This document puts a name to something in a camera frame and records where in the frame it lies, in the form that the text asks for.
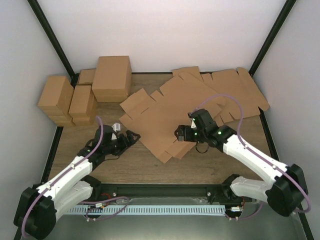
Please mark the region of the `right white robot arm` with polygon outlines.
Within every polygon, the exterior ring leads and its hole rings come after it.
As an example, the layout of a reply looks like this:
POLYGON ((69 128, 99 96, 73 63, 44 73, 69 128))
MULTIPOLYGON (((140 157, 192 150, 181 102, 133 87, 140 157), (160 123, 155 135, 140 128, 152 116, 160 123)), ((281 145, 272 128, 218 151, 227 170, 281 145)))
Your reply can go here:
POLYGON ((302 201, 309 201, 303 170, 273 159, 245 141, 228 125, 218 126, 210 113, 200 109, 189 113, 190 125, 174 132, 180 142, 202 144, 238 160, 259 176, 259 180, 232 174, 222 184, 223 198, 229 202, 247 197, 267 203, 276 213, 288 217, 302 201))

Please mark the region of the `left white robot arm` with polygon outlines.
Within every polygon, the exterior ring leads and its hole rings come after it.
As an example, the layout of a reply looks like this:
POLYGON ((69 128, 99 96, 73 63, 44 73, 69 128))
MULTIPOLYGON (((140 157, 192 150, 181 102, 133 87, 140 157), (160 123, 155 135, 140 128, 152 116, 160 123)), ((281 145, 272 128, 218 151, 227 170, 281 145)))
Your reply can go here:
POLYGON ((118 123, 99 126, 94 138, 64 170, 50 181, 22 192, 14 225, 37 240, 45 239, 69 209, 85 201, 93 204, 101 198, 101 182, 91 172, 106 161, 106 156, 118 159, 140 137, 130 130, 121 133, 118 123))

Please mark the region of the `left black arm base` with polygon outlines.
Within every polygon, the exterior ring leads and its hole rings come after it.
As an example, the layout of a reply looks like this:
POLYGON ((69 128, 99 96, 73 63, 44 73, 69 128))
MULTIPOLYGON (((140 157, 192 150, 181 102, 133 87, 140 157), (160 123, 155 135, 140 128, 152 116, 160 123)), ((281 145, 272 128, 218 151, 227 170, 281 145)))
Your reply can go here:
POLYGON ((91 196, 86 200, 88 202, 100 202, 114 198, 118 195, 118 188, 113 184, 100 184, 93 187, 91 196))

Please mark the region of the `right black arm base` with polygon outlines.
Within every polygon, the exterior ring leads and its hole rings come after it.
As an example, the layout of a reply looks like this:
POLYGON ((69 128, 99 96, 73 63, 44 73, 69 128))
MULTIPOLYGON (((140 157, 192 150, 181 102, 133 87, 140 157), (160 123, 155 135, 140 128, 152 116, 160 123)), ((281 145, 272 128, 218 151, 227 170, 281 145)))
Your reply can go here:
POLYGON ((224 204, 237 204, 243 200, 249 203, 253 201, 250 197, 236 196, 231 189, 223 184, 208 184, 205 186, 207 202, 224 204))

